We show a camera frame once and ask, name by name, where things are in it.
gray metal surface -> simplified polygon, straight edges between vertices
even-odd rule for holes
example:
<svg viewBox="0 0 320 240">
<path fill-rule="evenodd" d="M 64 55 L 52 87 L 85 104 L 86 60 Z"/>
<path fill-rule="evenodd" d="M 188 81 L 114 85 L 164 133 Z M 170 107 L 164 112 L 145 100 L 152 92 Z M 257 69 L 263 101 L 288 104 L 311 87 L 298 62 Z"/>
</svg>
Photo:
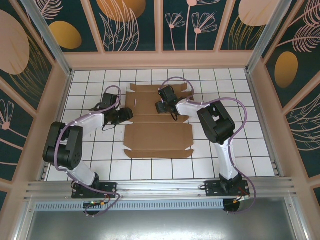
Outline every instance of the gray metal surface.
<svg viewBox="0 0 320 240">
<path fill-rule="evenodd" d="M 263 52 L 265 51 L 266 47 L 268 46 L 269 42 L 271 41 L 272 37 L 276 33 L 283 17 L 286 15 L 292 0 L 281 0 L 279 1 L 278 5 L 273 12 L 270 21 L 264 28 L 261 37 L 259 38 L 251 58 L 247 64 L 247 71 L 248 73 L 252 73 L 255 69 L 258 61 L 261 59 Z"/>
<path fill-rule="evenodd" d="M 35 212 L 28 240 L 293 240 L 283 198 L 259 198 L 249 212 L 221 209 Z"/>
</svg>

leaf illustration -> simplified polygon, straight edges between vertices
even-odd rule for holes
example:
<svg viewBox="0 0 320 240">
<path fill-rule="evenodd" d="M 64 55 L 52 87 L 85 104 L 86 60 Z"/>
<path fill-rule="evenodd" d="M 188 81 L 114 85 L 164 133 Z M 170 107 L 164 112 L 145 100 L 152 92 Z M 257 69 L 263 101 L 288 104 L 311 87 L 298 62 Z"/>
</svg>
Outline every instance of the leaf illustration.
<svg viewBox="0 0 320 240">
<path fill-rule="evenodd" d="M 291 40 L 296 52 L 312 52 L 320 43 L 320 25 L 301 27 Z"/>
<path fill-rule="evenodd" d="M 309 0 L 305 6 L 303 21 L 308 26 L 320 24 L 320 0 Z"/>
<path fill-rule="evenodd" d="M 44 19 L 53 20 L 63 8 L 62 0 L 35 0 Z"/>
</svg>

cardboard flap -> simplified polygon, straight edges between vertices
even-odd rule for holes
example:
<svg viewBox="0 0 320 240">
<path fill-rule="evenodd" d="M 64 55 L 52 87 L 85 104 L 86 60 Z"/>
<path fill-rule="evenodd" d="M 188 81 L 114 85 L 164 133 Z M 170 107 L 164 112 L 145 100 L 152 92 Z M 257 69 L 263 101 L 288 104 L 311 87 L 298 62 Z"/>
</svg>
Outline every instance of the cardboard flap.
<svg viewBox="0 0 320 240">
<path fill-rule="evenodd" d="M 193 144 L 190 124 L 136 123 L 125 126 L 124 145 L 133 151 L 185 151 Z"/>
<path fill-rule="evenodd" d="M 161 87 L 160 85 L 136 85 L 131 83 L 130 84 L 130 89 L 132 91 L 135 91 L 136 93 L 157 93 L 159 88 Z M 188 85 L 187 83 L 183 83 L 183 84 L 178 84 L 178 85 L 171 85 L 171 87 L 174 90 L 174 93 L 179 93 L 182 91 L 187 90 Z"/>
<path fill-rule="evenodd" d="M 124 150 L 124 153 L 131 159 L 150 159 L 150 158 L 161 158 L 161 159 L 187 159 L 193 153 L 193 149 L 189 150 L 145 150 L 145 151 L 131 151 L 128 149 Z"/>
</svg>

unfolded cardboard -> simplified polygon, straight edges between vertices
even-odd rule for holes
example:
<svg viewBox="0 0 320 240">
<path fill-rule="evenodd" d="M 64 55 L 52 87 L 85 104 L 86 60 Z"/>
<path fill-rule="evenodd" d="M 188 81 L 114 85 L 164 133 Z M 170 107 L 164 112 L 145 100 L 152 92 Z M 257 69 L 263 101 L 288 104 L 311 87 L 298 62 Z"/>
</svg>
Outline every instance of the unfolded cardboard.
<svg viewBox="0 0 320 240">
<path fill-rule="evenodd" d="M 124 145 L 131 150 L 124 152 L 129 158 L 185 159 L 192 155 L 188 149 L 194 144 L 192 126 L 184 123 L 187 116 L 179 116 L 174 121 L 169 113 L 159 114 L 156 103 L 161 101 L 158 94 L 160 85 L 135 85 L 126 93 L 125 107 L 131 108 L 133 124 L 124 132 Z M 172 85 L 178 98 L 188 97 L 191 92 L 183 92 L 187 84 Z"/>
</svg>

line art plant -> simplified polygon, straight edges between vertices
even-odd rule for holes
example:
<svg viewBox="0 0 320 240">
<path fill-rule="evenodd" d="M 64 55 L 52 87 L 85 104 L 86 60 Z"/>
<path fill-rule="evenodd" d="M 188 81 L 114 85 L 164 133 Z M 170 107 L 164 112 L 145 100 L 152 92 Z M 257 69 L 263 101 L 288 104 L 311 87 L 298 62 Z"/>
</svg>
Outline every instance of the line art plant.
<svg viewBox="0 0 320 240">
<path fill-rule="evenodd" d="M 101 10 L 108 16 L 99 13 L 104 25 L 102 43 L 107 52 L 136 51 L 139 45 L 139 25 L 134 11 L 128 9 L 124 1 L 123 9 L 115 0 L 100 0 L 100 3 Z"/>
<path fill-rule="evenodd" d="M 14 114 L 14 109 L 15 109 L 15 105 L 13 102 L 8 101 L 7 104 L 5 103 L 5 101 L 3 99 L 0 99 L 0 142 L 11 146 L 15 149 L 18 150 L 23 150 L 24 148 L 21 146 L 18 146 L 16 144 L 13 144 L 12 142 L 6 141 L 4 139 L 1 138 L 1 136 L 5 135 L 6 133 L 4 131 L 11 131 L 12 133 L 14 133 L 15 135 L 27 139 L 26 136 L 16 132 L 15 130 L 13 130 L 11 127 L 11 120 Z M 17 166 L 17 163 L 9 163 L 9 162 L 2 162 L 0 161 L 0 165 L 13 165 L 13 166 Z"/>
<path fill-rule="evenodd" d="M 320 94 L 309 104 L 291 110 L 287 120 L 300 151 L 320 149 Z"/>
<path fill-rule="evenodd" d="M 194 41 L 194 50 L 197 50 L 197 40 L 199 34 L 210 33 L 216 31 L 218 26 L 214 24 L 216 22 L 215 14 L 213 13 L 203 13 L 200 16 L 199 12 L 193 13 L 190 17 L 191 7 L 194 6 L 202 6 L 202 5 L 212 5 L 219 3 L 220 0 L 186 0 L 188 4 L 188 10 L 186 15 L 186 22 L 182 16 L 182 12 L 180 13 L 166 13 L 165 20 L 170 28 L 171 42 L 172 48 L 176 51 L 174 37 L 173 37 L 173 29 L 185 27 L 185 50 L 188 51 L 188 29 L 189 29 L 189 20 L 191 18 L 194 33 L 195 33 L 195 41 Z"/>
</svg>

